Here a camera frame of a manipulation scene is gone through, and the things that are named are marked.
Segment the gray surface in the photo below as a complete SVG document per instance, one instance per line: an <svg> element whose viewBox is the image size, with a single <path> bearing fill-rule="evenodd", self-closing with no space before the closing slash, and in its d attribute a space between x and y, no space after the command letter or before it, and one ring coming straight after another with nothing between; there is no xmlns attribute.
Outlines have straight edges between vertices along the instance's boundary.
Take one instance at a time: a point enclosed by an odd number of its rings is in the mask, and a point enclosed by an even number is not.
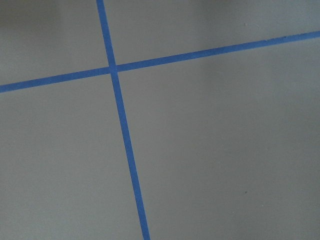
<svg viewBox="0 0 320 240"><path fill-rule="evenodd" d="M119 74L151 239L320 239L319 49Z"/></svg>
<svg viewBox="0 0 320 240"><path fill-rule="evenodd" d="M107 65L96 1L0 1L0 85Z"/></svg>
<svg viewBox="0 0 320 240"><path fill-rule="evenodd" d="M318 0L105 0L118 64L320 29Z"/></svg>
<svg viewBox="0 0 320 240"><path fill-rule="evenodd" d="M0 94L0 239L141 240L109 76Z"/></svg>

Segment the floor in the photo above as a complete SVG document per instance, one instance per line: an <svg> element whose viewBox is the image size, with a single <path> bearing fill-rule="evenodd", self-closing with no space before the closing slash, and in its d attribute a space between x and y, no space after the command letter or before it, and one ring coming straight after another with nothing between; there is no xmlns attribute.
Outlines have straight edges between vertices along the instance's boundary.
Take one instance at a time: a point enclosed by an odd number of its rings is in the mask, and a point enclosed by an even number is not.
<svg viewBox="0 0 320 240"><path fill-rule="evenodd" d="M2 0L0 239L318 240L319 12Z"/></svg>

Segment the vertical blue line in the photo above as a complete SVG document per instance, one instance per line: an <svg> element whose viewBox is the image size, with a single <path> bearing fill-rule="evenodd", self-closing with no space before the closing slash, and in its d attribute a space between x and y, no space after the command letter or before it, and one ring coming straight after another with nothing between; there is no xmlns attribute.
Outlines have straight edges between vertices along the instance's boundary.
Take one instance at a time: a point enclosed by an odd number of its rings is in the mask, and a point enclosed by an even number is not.
<svg viewBox="0 0 320 240"><path fill-rule="evenodd" d="M146 217L144 203L143 203L143 199L142 199L134 152L132 149L132 144L131 144L131 139L130 139L130 133L129 133L129 127L128 127L128 122L127 122L127 117L126 117L126 112L125 112L124 100L123 100L122 93L121 93L121 87L120 87L120 83L119 83L119 76L118 76L118 71L117 71L114 50L113 50L112 42L111 42L111 36L110 36L110 30L109 30L108 21L107 21L107 14L106 14L106 10L105 10L105 5L104 5L103 0L96 0L96 4L97 4L99 18L100 18L100 24L101 24L101 29L102 29L105 51L106 51L107 59L109 62L109 70L110 70L110 75L111 75L111 79L112 79L115 102L116 102L116 106L118 109L119 120L120 120L120 125L121 125L121 130L122 130L123 141L124 141L124 147L125 147L128 165L129 165L129 171L130 171L130 176L131 176L131 181L132 181L132 186L133 186L136 207L137 207L137 211L138 211L138 215L139 215L142 236L143 236L144 240L150 240L150 234L149 234L149 229L148 229L148 224L147 224L147 217Z"/></svg>

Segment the blue grout line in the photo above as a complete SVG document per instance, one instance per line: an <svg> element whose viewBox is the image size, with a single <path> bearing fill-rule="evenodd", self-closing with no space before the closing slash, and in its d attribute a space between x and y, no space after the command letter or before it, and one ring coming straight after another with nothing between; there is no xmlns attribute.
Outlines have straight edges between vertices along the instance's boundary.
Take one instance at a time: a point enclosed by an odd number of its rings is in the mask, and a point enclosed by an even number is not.
<svg viewBox="0 0 320 240"><path fill-rule="evenodd" d="M242 44L217 47L217 48L212 48L212 49L207 49L202 51L194 51L194 52L183 53L178 55L159 57L159 58L154 58L150 60L125 63L125 64L118 65L117 70L118 72L123 72L123 71L147 68L147 67L152 67L152 66L157 66L162 64L169 64L169 63L175 63L175 62L186 61L191 59L198 59L198 58L209 57L214 55L227 54L227 53L238 52L238 51L243 51L248 49L263 48L263 47L272 46L272 45L285 44L285 43L297 42L297 41L314 39L314 38L320 38L320 31L313 31L313 32L290 35L290 36L282 36L282 37L272 38L268 40L253 41L253 42L247 42Z"/></svg>
<svg viewBox="0 0 320 240"><path fill-rule="evenodd" d="M19 89L27 89L32 87L38 87L42 85L48 85L48 84L56 84L71 80L77 80L77 79L83 79L88 77L95 77L100 75L109 74L109 67L102 67L102 68L96 68L86 71L78 71L73 73L67 73L57 76L49 76L49 77L43 77L38 78L34 80L28 80L28 81L21 81L21 82L15 82L5 85L0 85L0 93L10 92L14 90Z"/></svg>
<svg viewBox="0 0 320 240"><path fill-rule="evenodd" d="M129 165L129 171L130 171L130 176L131 176L131 181L133 186L136 207L139 215L142 236L144 240L150 240L147 217L146 217L145 207L144 207L142 193L140 189L134 152L131 144L129 127L128 127L128 122L127 122L127 117L125 112L124 101L121 93L121 87L120 87L119 76L117 72L117 65L116 65L114 50L111 42L111 36L110 36L110 30L108 26L105 5L103 0L96 0L96 4L97 4L99 18L100 18L105 51L106 51L107 59L109 62L109 69L110 69L110 75L112 79L115 102L118 109L124 147L125 147L128 165Z"/></svg>

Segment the blue line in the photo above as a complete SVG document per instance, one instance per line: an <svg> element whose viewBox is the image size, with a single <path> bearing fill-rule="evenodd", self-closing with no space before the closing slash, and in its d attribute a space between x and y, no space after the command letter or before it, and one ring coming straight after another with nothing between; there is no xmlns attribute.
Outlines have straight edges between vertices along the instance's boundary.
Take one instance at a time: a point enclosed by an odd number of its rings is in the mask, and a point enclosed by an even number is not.
<svg viewBox="0 0 320 240"><path fill-rule="evenodd" d="M38 86L43 86L48 84L56 84L56 83L94 77L99 75L105 75L108 73L110 73L109 67L102 67L102 68L96 68L96 69L91 69L86 71L78 71L73 73L57 75L57 76L49 76L49 77L43 77L43 78L38 78L34 80L10 83L5 85L0 85L0 93L10 92L10 91L19 90L19 89L38 87Z"/></svg>
<svg viewBox="0 0 320 240"><path fill-rule="evenodd" d="M97 4L99 18L100 18L105 51L106 51L106 55L109 62L109 69L110 69L110 75L112 79L115 102L118 109L124 147L125 147L128 165L129 165L129 171L130 171L130 176L131 176L131 181L133 186L136 207L139 215L142 236L144 240L150 240L147 217L146 217L145 207L142 199L142 193L141 193L140 184L139 184L134 152L133 152L131 139L130 139L129 127L128 127L128 122L127 122L127 117L125 112L124 101L121 93L121 87L120 87L119 76L117 72L117 65L116 65L114 50L111 42L111 36L110 36L110 30L109 30L108 21L107 21L105 5L103 0L96 0L96 4Z"/></svg>
<svg viewBox="0 0 320 240"><path fill-rule="evenodd" d="M307 39L314 39L319 37L320 37L320 31L313 31L313 32L290 35L290 36L282 36L282 37L272 38L268 40L253 41L253 42L247 42L247 43L242 43L237 45L211 48L208 50L183 53L183 54L178 54L173 56L159 57L159 58L154 58L150 60L125 63L125 64L118 65L117 70L118 72L123 72L123 71L147 68L147 67L152 67L152 66L157 66L162 64L169 64L169 63L175 63L175 62L186 61L191 59L198 59L198 58L203 58L208 56L238 52L238 51L243 51L248 49L263 48L263 47L272 46L272 45L297 42L297 41L302 41Z"/></svg>

